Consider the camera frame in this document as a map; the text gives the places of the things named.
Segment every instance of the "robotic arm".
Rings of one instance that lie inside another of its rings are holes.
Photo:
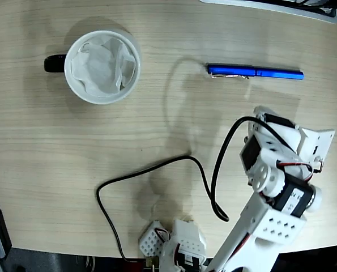
[[[206,242],[198,227],[175,220],[170,239],[156,247],[160,271],[231,272],[244,267],[269,272],[282,247],[305,225],[303,213],[320,207],[322,191],[310,180],[322,171],[335,131],[304,129],[265,107],[256,107],[254,114],[285,144],[260,124],[249,123],[240,158],[254,192],[238,222],[205,267]],[[158,222],[152,226],[140,240],[141,249],[153,229],[155,234],[165,231]]]

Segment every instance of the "pen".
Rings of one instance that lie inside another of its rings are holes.
[[[266,77],[303,80],[304,74],[298,70],[286,70],[251,65],[207,64],[207,72],[212,78],[219,77]]]

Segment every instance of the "mug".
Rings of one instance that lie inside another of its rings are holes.
[[[120,39],[124,42],[127,47],[132,52],[134,58],[136,59],[136,67],[134,70],[133,77],[129,84],[124,88],[120,89],[119,93],[108,97],[97,97],[90,95],[86,92],[84,84],[75,79],[71,71],[71,60],[76,56],[78,50],[85,44],[88,40],[93,37],[100,35],[109,35]],[[136,86],[140,71],[141,71],[141,59],[142,55],[140,53],[140,47],[136,39],[126,31],[120,29],[114,30],[98,30],[85,34],[84,36],[78,38],[70,47],[67,54],[52,55],[45,58],[44,69],[48,73],[64,73],[66,82],[69,85],[70,89],[81,99],[86,102],[97,104],[97,105],[108,105],[125,98],[128,94],[132,92]]]

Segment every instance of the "black mug handle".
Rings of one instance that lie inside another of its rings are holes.
[[[48,73],[64,73],[66,55],[52,55],[44,60],[44,70]]]

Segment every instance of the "wood grain surface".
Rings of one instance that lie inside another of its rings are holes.
[[[142,48],[136,89],[119,103],[91,105],[47,74],[44,58],[97,29],[129,31]],[[300,68],[302,82],[210,79],[203,63]],[[290,250],[337,244],[337,24],[197,0],[0,0],[0,206],[15,247],[118,256],[95,200],[101,182],[191,152],[209,178],[231,125],[266,105],[302,126],[336,129],[324,171],[322,208]],[[103,190],[128,257],[152,220],[194,219],[212,257],[252,189],[238,153],[223,161],[211,210],[201,176],[180,162]]]

